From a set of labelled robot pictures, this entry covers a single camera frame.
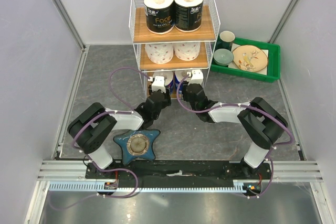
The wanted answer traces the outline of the blue paper roll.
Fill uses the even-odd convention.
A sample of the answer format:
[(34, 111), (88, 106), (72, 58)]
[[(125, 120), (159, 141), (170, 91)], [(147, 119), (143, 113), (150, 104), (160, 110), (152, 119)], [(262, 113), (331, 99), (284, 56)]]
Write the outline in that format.
[(178, 84), (182, 81), (183, 78), (186, 77), (185, 81), (189, 82), (190, 81), (190, 77), (187, 74), (187, 70), (177, 70), (174, 73), (174, 84), (175, 84), (175, 88), (177, 90)]
[(173, 94), (174, 75), (172, 71), (156, 71), (153, 77), (163, 76), (165, 78), (165, 87), (169, 89), (170, 95)]

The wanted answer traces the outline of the white floral paper roll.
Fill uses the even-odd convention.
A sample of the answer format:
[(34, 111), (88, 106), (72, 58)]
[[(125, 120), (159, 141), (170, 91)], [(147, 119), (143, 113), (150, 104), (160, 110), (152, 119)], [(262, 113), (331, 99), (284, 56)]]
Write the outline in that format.
[(196, 59), (199, 55), (200, 47), (200, 42), (181, 42), (173, 44), (175, 55), (183, 61)]
[(145, 44), (148, 58), (156, 64), (165, 64), (173, 59), (174, 50), (172, 43)]

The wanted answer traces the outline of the black paper roll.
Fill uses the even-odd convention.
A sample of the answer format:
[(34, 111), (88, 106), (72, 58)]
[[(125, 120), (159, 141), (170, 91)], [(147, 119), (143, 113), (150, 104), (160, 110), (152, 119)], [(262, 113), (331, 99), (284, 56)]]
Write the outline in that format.
[(154, 34), (169, 33), (174, 27), (174, 0), (143, 0), (146, 26)]
[(192, 32), (202, 23), (204, 0), (174, 0), (175, 27), (182, 32)]

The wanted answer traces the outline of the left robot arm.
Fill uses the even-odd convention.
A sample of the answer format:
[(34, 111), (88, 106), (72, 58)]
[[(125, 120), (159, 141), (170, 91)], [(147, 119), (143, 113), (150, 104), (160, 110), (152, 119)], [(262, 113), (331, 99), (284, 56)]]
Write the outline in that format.
[(104, 146), (110, 132), (125, 131), (113, 139), (122, 149), (123, 165), (136, 158), (153, 161), (153, 143), (161, 132), (148, 128), (158, 119), (161, 110), (170, 105), (171, 97), (167, 88), (151, 91), (146, 101), (133, 111), (108, 110), (95, 102), (69, 124), (68, 133), (74, 140), (74, 146), (88, 155), (97, 166), (97, 173), (103, 178), (111, 178), (115, 173), (115, 165)]

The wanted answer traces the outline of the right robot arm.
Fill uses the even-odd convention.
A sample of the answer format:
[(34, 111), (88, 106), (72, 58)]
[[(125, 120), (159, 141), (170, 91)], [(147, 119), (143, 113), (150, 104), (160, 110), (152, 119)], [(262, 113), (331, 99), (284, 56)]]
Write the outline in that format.
[(241, 124), (252, 143), (241, 160), (240, 172), (248, 179), (259, 173), (259, 167), (275, 147), (283, 132), (288, 131), (288, 122), (263, 98), (256, 97), (250, 102), (220, 103), (210, 100), (200, 84), (183, 82), (178, 88), (182, 99), (191, 106), (190, 112), (206, 123)]

